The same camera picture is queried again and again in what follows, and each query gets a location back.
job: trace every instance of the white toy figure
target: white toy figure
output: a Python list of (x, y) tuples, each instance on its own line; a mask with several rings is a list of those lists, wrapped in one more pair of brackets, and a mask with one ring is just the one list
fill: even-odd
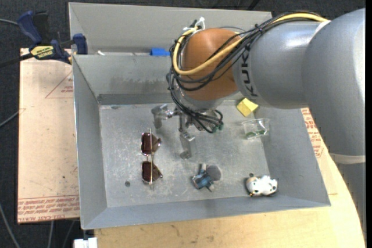
[(278, 187), (278, 181), (271, 179), (270, 176), (264, 175), (256, 177), (250, 174), (250, 178), (246, 182), (246, 187), (250, 196), (271, 195)]

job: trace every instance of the blue clamp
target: blue clamp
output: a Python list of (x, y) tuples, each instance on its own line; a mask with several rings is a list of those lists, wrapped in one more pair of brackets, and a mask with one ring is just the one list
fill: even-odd
[(30, 46), (28, 51), (39, 60), (53, 59), (70, 64), (70, 54), (60, 47), (57, 40), (52, 39), (49, 42), (48, 16), (46, 14), (37, 15), (39, 17), (38, 21), (39, 25), (42, 27), (43, 34), (40, 34), (40, 31), (35, 26), (35, 16), (34, 12), (29, 10), (17, 19), (17, 24), (21, 29), (21, 32), (33, 41), (33, 44)]
[(42, 37), (34, 25), (33, 16), (33, 11), (29, 10), (17, 19), (17, 24), (22, 33), (31, 38), (34, 45), (37, 45), (41, 43)]
[(88, 54), (87, 39), (81, 33), (77, 33), (73, 37), (73, 41), (77, 47), (77, 53), (80, 55)]

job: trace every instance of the yellow sponge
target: yellow sponge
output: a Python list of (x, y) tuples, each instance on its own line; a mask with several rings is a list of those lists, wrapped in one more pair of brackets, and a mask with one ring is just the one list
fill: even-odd
[(257, 107), (258, 107), (258, 105), (256, 105), (255, 103), (247, 100), (247, 98), (243, 99), (237, 105), (237, 109), (239, 110), (239, 112), (241, 112), (244, 115), (244, 117), (251, 114)]

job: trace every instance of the yellow cable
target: yellow cable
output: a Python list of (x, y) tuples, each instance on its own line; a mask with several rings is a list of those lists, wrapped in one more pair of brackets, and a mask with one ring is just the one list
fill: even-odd
[[(317, 22), (325, 22), (325, 21), (328, 21), (327, 19), (323, 18), (323, 17), (319, 17), (319, 16), (316, 16), (316, 15), (312, 15), (310, 13), (291, 13), (290, 15), (286, 15), (286, 16), (283, 16), (277, 20), (275, 20), (273, 23), (276, 23), (276, 22), (279, 22), (279, 21), (283, 21), (283, 20), (288, 20), (288, 19), (293, 19), (293, 18), (306, 18), (306, 19), (310, 19), (310, 20), (314, 20), (314, 21), (317, 21)], [(241, 42), (241, 39), (239, 39), (238, 41), (235, 41), (233, 42), (231, 45), (227, 46), (226, 48), (224, 48), (222, 51), (220, 51), (217, 55), (213, 56), (212, 58), (208, 59), (206, 62), (204, 62), (203, 64), (195, 67), (194, 69), (191, 69), (191, 70), (180, 70), (178, 68), (178, 63), (177, 63), (177, 54), (178, 54), (178, 50), (180, 48), (180, 44), (182, 43), (182, 40), (185, 38), (185, 36), (191, 34), (192, 32), (194, 32), (196, 29), (193, 28), (193, 29), (190, 29), (188, 31), (186, 31), (179, 39), (178, 39), (178, 43), (176, 44), (176, 46), (174, 47), (174, 53), (173, 53), (173, 68), (174, 68), (174, 71), (182, 76), (189, 76), (191, 74), (195, 74), (197, 73), (198, 71), (201, 71), (203, 69), (205, 69), (207, 66), (209, 66), (210, 64), (212, 64), (213, 62), (215, 62), (217, 59), (221, 58), (222, 56), (224, 56), (225, 54), (228, 54), (232, 49), (234, 49), (240, 42)]]
[(306, 18), (306, 19), (317, 21), (317, 22), (328, 21), (327, 19), (325, 19), (323, 17), (312, 15), (310, 13), (291, 13), (290, 15), (286, 15), (286, 16), (283, 16), (283, 17), (279, 18), (274, 23), (279, 22), (279, 21), (283, 21), (283, 20), (293, 19), (293, 18)]

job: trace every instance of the cardboard sheet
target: cardboard sheet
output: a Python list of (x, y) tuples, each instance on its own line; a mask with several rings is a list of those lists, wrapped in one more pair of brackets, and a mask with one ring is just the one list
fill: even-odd
[(20, 64), (18, 223), (80, 216), (72, 67)]

